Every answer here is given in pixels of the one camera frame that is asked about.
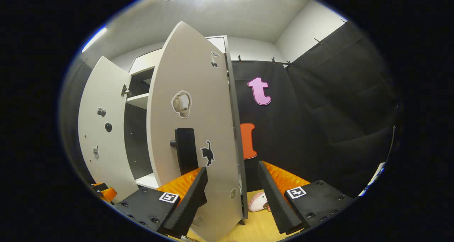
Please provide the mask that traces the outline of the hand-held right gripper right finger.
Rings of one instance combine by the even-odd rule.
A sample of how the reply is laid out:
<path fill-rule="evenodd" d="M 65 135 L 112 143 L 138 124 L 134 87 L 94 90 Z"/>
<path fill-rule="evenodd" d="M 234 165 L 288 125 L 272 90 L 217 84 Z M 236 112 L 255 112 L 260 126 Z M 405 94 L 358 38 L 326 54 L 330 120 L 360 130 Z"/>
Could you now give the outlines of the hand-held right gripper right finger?
<path fill-rule="evenodd" d="M 313 229 L 356 200 L 323 180 L 308 182 L 268 162 L 259 161 L 257 173 L 279 233 Z"/>

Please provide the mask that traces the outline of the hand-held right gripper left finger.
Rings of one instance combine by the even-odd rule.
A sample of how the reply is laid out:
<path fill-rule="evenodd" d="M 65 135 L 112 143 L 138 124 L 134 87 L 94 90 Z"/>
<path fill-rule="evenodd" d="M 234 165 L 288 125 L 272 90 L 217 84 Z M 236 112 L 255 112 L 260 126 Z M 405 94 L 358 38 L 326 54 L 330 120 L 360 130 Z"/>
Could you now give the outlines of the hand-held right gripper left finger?
<path fill-rule="evenodd" d="M 142 188 L 113 206 L 146 229 L 175 238 L 186 236 L 199 207 L 207 200 L 206 167 L 197 168 L 161 189 Z"/>

